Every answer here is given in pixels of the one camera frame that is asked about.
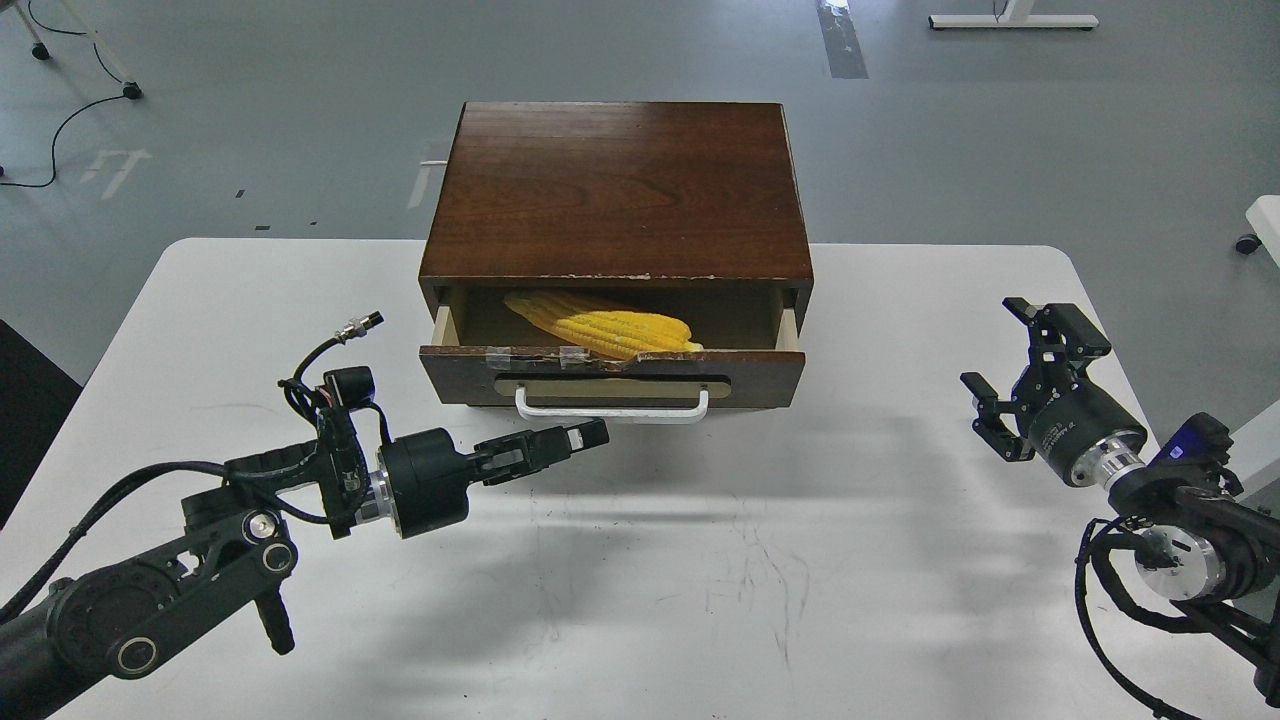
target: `wooden drawer cabinet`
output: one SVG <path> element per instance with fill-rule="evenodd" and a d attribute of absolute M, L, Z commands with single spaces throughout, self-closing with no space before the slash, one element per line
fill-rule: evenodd
<path fill-rule="evenodd" d="M 468 102 L 420 278 L 442 402 L 790 405 L 813 266 L 782 108 Z M 705 350 L 588 354 L 508 310 L 515 288 L 680 318 Z"/>

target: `drawer handle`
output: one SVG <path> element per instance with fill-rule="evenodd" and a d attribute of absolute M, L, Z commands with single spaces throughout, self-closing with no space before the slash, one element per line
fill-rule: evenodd
<path fill-rule="evenodd" d="M 526 398 L 524 383 L 516 386 L 516 410 L 526 420 L 544 418 L 604 418 L 623 423 L 652 425 L 687 425 L 701 420 L 710 406 L 712 395 L 703 386 L 698 391 L 696 407 L 532 407 Z"/>

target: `corn cob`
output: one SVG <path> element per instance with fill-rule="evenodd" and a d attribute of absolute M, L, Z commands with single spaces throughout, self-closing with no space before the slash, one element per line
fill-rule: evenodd
<path fill-rule="evenodd" d="M 502 301 L 534 327 L 607 357 L 630 360 L 643 351 L 703 350 L 689 341 L 689 325 L 676 318 L 596 297 L 538 290 L 508 292 Z"/>

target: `gray floor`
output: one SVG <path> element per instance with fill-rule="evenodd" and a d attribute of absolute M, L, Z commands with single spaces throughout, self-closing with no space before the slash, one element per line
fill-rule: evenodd
<path fill-rule="evenodd" d="M 78 380 L 179 238 L 425 237 L 417 164 L 463 101 L 769 100 L 812 241 L 1064 250 L 1160 437 L 1280 398 L 1280 266 L 1231 250 L 1280 193 L 1272 0 L 1037 5 L 1096 13 L 1088 33 L 938 33 L 929 13 L 988 4 L 850 0 L 869 79 L 829 77 L 812 0 L 77 5 L 147 96 L 73 120 L 52 187 L 0 188 L 0 316 Z M 35 61 L 0 14 L 6 179 L 42 182 L 58 123 L 116 92 L 87 42 L 47 44 Z M 87 177 L 99 152 L 140 150 L 104 199 L 124 156 Z"/>

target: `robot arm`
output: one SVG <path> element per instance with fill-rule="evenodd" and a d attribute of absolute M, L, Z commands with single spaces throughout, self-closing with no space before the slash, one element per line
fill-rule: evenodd
<path fill-rule="evenodd" d="M 973 428 L 1006 461 L 1039 452 L 1070 487 L 1098 486 L 1119 518 L 1098 534 L 1093 524 L 1076 559 L 1076 609 L 1091 646 L 1108 673 L 1157 716 L 1190 717 L 1138 689 L 1106 660 L 1084 606 L 1084 568 L 1129 618 L 1171 633 L 1212 633 L 1256 666 L 1254 685 L 1280 707 L 1280 626 L 1225 601 L 1268 585 L 1280 559 L 1280 520 L 1235 502 L 1242 492 L 1226 469 L 1231 439 L 1207 414 L 1192 416 L 1148 465 L 1138 459 L 1147 432 L 1088 378 L 1088 365 L 1111 343 L 1079 307 L 1036 307 L 1007 297 L 1005 307 L 1028 329 L 1028 365 L 1010 400 L 1000 400 L 978 373 L 960 380 L 974 396 Z M 1001 415 L 1012 415 L 1016 432 Z M 1134 553 L 1139 575 L 1180 612 L 1139 607 L 1110 566 L 1114 550 Z"/>
<path fill-rule="evenodd" d="M 380 322 L 380 315 L 370 318 Z M 493 486 L 538 473 L 609 441 L 604 421 L 596 419 L 503 436 L 463 455 L 442 428 L 392 441 L 384 424 L 379 466 L 369 471 L 351 421 L 356 410 L 378 409 L 369 368 L 325 373 L 317 388 L 301 384 L 306 366 L 343 342 L 342 332 L 317 347 L 292 380 L 282 380 L 289 405 L 316 428 L 316 439 L 221 465 L 170 462 L 132 473 L 93 505 L 68 542 L 0 610 L 0 717 L 47 717 L 108 675 L 142 678 L 250 602 L 257 605 L 271 647 L 280 655 L 293 650 L 279 589 L 298 561 L 298 548 L 285 515 L 325 524 L 335 539 L 357 524 L 390 518 L 408 538 L 466 519 L 472 483 Z M 182 501 L 180 538 L 78 579 L 55 580 L 49 597 L 24 611 L 93 521 L 142 483 L 173 470 L 223 478 L 220 487 Z M 319 487 L 325 515 L 278 497 L 306 484 Z M 184 553 L 198 564 L 184 566 Z"/>

